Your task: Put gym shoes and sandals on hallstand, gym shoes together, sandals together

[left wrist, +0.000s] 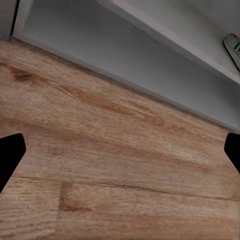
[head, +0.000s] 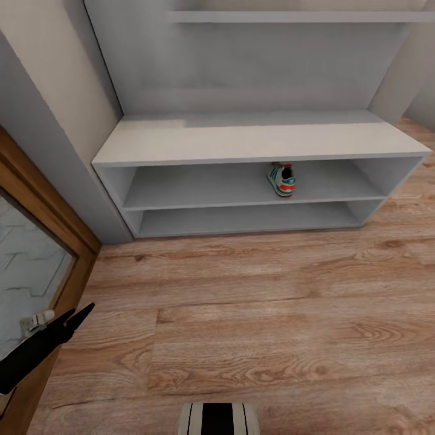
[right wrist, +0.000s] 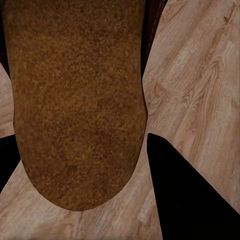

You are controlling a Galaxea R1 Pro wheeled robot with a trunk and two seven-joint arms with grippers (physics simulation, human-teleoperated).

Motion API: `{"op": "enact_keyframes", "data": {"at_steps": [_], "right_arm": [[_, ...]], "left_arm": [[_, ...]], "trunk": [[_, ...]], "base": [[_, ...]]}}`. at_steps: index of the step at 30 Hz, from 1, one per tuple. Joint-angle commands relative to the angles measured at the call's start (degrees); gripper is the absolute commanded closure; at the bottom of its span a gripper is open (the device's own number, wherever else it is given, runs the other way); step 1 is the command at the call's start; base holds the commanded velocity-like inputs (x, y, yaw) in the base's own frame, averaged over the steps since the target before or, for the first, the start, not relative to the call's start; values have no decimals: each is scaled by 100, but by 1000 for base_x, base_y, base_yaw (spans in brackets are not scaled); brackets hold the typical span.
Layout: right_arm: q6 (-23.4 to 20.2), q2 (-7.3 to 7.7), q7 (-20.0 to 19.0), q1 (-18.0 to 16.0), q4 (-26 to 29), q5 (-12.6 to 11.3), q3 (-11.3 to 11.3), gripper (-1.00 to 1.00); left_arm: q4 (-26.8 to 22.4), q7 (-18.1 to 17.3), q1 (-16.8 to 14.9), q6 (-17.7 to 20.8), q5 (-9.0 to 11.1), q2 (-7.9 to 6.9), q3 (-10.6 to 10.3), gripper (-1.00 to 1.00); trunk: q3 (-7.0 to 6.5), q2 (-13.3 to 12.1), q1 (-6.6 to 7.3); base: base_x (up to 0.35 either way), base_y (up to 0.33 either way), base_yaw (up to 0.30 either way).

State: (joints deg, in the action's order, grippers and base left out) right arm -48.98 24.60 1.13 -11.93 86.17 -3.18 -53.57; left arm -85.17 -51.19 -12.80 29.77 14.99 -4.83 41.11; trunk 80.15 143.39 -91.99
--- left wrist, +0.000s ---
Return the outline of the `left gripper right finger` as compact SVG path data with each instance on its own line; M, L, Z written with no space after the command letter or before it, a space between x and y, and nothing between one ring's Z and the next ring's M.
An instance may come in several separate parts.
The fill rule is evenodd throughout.
M235 133L228 133L224 151L240 173L240 135Z

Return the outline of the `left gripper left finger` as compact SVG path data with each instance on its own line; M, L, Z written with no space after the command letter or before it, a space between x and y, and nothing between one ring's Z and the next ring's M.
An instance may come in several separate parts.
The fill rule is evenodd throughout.
M0 138L0 193L26 153L22 133Z

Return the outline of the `gym shoe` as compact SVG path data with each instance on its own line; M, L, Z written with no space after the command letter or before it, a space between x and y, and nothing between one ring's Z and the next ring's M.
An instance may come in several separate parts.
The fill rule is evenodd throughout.
M240 71L240 38L236 34L230 33L224 38L223 45Z

